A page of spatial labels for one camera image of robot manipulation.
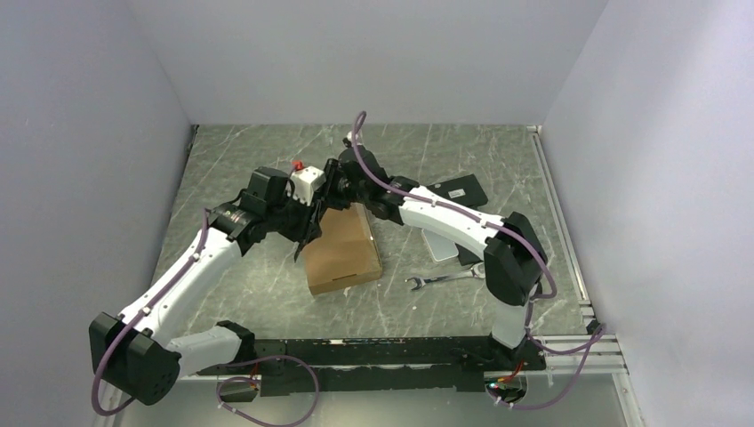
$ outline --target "silver wrench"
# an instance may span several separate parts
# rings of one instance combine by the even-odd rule
[[[433,278],[418,278],[418,277],[407,278],[405,282],[409,283],[413,281],[414,286],[411,288],[411,290],[418,291],[419,289],[422,289],[428,283],[443,282],[446,280],[454,280],[457,278],[485,278],[485,264],[483,262],[478,262],[472,265],[470,269],[459,271],[457,273],[445,274],[443,276],[436,276]]]

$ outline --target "gray marble surface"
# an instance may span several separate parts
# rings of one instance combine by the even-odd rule
[[[324,167],[337,157],[348,125],[200,126],[172,210],[155,278],[189,245],[200,208],[233,198],[257,166],[287,170],[291,160]],[[537,302],[535,332],[584,334],[582,315],[550,210],[545,183],[524,126],[365,125],[366,147],[390,174],[423,184],[475,173],[489,197],[480,210],[526,215],[549,254],[558,297]],[[186,334],[223,319],[259,338],[337,338],[489,334],[495,299],[468,278],[409,291],[404,279],[459,270],[436,264],[417,229],[372,220],[380,280],[312,296],[294,243],[268,236],[229,269],[187,319]]]

